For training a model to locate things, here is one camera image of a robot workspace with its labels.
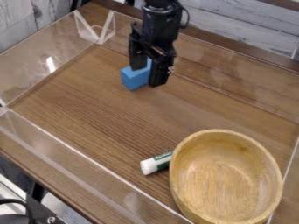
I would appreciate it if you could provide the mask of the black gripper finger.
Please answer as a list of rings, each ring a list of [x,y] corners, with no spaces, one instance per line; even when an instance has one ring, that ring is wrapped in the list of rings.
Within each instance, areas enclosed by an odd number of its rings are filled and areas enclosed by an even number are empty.
[[[158,87],[166,83],[168,77],[172,73],[173,67],[173,56],[172,55],[160,55],[150,56],[150,73],[148,78],[148,84],[150,87]]]
[[[129,40],[128,43],[128,51],[129,51],[129,66],[132,70],[140,70],[145,68],[146,65],[146,55],[142,46],[138,42]]]

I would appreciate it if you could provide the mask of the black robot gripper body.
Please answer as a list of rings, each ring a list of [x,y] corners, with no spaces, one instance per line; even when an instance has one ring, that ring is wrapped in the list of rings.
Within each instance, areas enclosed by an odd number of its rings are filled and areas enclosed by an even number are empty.
[[[138,42],[146,57],[176,56],[173,42],[182,28],[182,5],[180,3],[145,3],[141,7],[141,24],[130,24],[129,40]]]

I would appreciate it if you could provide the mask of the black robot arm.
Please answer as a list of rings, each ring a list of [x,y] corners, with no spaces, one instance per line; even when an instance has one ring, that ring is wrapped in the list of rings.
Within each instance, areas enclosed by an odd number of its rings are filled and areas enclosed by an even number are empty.
[[[148,84],[166,83],[176,57],[173,42],[182,28],[182,6],[178,0],[144,0],[142,23],[130,24],[128,55],[132,70],[140,70],[150,59]]]

